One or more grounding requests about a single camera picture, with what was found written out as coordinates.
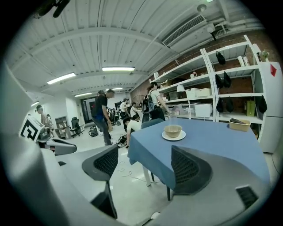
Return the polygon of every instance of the fluorescent light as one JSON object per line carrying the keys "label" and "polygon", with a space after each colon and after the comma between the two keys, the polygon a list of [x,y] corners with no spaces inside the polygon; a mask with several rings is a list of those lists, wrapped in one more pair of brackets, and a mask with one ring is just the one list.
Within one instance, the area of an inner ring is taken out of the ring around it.
{"label": "fluorescent light", "polygon": [[32,104],[31,106],[34,106],[34,105],[37,105],[37,104],[39,104],[39,102],[37,101],[37,102],[35,102],[34,104]]}
{"label": "fluorescent light", "polygon": [[86,95],[90,95],[90,94],[92,94],[92,93],[79,94],[79,95],[76,95],[75,97],[86,96]]}
{"label": "fluorescent light", "polygon": [[103,72],[110,72],[110,71],[130,71],[132,72],[134,67],[105,67],[102,68]]}
{"label": "fluorescent light", "polygon": [[105,91],[107,90],[121,90],[122,88],[113,88],[113,89],[106,89]]}
{"label": "fluorescent light", "polygon": [[51,81],[49,81],[49,82],[47,82],[47,83],[48,83],[49,85],[51,85],[51,84],[53,84],[53,83],[56,83],[56,82],[59,82],[59,81],[62,81],[62,80],[64,80],[64,79],[68,79],[68,78],[71,78],[71,77],[74,77],[74,76],[76,76],[75,73],[63,75],[63,76],[61,76],[61,77],[59,77],[59,78],[56,78],[56,79],[53,79],[53,80],[51,80]]}

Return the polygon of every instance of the refrigerator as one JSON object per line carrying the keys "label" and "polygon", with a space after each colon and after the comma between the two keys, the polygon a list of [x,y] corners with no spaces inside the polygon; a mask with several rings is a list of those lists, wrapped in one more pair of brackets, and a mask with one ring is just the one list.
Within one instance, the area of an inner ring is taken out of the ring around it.
{"label": "refrigerator", "polygon": [[[271,65],[276,68],[275,75],[271,72]],[[260,67],[268,107],[265,123],[261,128],[260,147],[263,152],[273,153],[283,128],[283,74],[278,62],[261,62]]]}

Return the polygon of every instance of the white plate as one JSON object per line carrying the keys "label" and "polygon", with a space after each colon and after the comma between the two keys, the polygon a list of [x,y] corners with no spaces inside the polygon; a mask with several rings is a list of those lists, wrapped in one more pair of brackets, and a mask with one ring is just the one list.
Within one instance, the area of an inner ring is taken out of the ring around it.
{"label": "white plate", "polygon": [[186,136],[186,133],[185,133],[183,130],[181,130],[181,133],[179,134],[179,136],[174,137],[174,138],[167,136],[167,134],[165,133],[165,131],[163,131],[163,133],[162,133],[162,137],[163,137],[164,139],[167,139],[167,140],[181,140],[181,139],[183,139],[185,136]]}

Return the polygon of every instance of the blue tablecloth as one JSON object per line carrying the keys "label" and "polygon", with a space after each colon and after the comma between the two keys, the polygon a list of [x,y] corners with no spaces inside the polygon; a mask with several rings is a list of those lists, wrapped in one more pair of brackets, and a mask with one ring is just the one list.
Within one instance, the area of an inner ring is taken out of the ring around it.
{"label": "blue tablecloth", "polygon": [[177,119],[186,137],[179,141],[165,140],[161,134],[169,122],[165,121],[140,131],[130,138],[128,157],[130,163],[140,162],[169,188],[175,187],[174,171],[171,167],[171,146],[189,147],[234,159],[269,183],[269,171],[264,154],[252,130],[232,130],[227,123]]}

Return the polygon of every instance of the brick wall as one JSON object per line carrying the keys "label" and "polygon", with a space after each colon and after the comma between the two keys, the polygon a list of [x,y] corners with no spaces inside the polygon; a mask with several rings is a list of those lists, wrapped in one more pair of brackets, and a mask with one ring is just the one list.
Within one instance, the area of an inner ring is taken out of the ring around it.
{"label": "brick wall", "polygon": [[[276,47],[273,45],[272,41],[270,40],[268,35],[263,30],[243,32],[243,33],[234,34],[234,35],[230,35],[230,36],[227,36],[227,37],[220,38],[217,41],[211,41],[211,42],[209,42],[205,45],[197,47],[197,48],[189,51],[188,53],[180,56],[177,59],[177,61],[178,61],[179,64],[182,64],[182,63],[184,63],[188,60],[191,60],[191,59],[201,55],[199,50],[203,49],[203,48],[205,48],[207,52],[210,52],[210,51],[222,48],[222,47],[227,46],[227,45],[232,45],[232,44],[235,44],[235,43],[244,42],[245,41],[244,34],[246,34],[248,36],[248,38],[250,39],[252,44],[256,43],[259,46],[259,48],[261,49],[261,51],[263,51],[265,49],[269,52],[269,54],[270,54],[269,57],[268,57],[269,61],[278,61],[281,64],[281,68],[283,68],[282,60],[281,60],[279,53],[276,50]],[[252,65],[252,52],[251,52],[250,48],[247,49],[246,56],[248,57],[249,62]],[[173,69],[174,67],[178,66],[178,63],[175,60],[172,61],[171,63],[169,63],[168,65],[166,65],[165,67],[163,67],[162,69],[160,69],[158,71],[159,75],[162,75],[164,72],[167,72],[167,71]],[[220,65],[220,64],[214,65],[214,68],[215,68],[216,71],[234,68],[234,67],[240,67],[238,60],[227,61],[225,65]],[[188,78],[190,78],[191,73],[192,72],[188,72],[187,74],[181,76],[180,78],[188,79]],[[199,70],[196,70],[196,73],[199,76],[199,75],[201,75],[201,73],[206,74],[207,70],[206,70],[206,68],[201,68]],[[149,80],[145,81],[138,88],[136,88],[130,94],[131,98],[133,99],[137,95],[145,95],[147,93],[146,89],[147,89],[148,86],[149,86]],[[207,86],[210,86],[209,83],[200,84],[200,85],[194,86],[194,87],[196,87],[196,88],[206,88]],[[219,92],[220,92],[220,94],[252,92],[252,81],[251,81],[251,79],[248,79],[248,78],[232,79],[232,86],[229,89],[222,88],[222,89],[220,89]],[[237,112],[243,111],[244,100],[245,100],[244,98],[233,98],[233,102],[235,102],[234,103],[235,111],[237,111]]]}

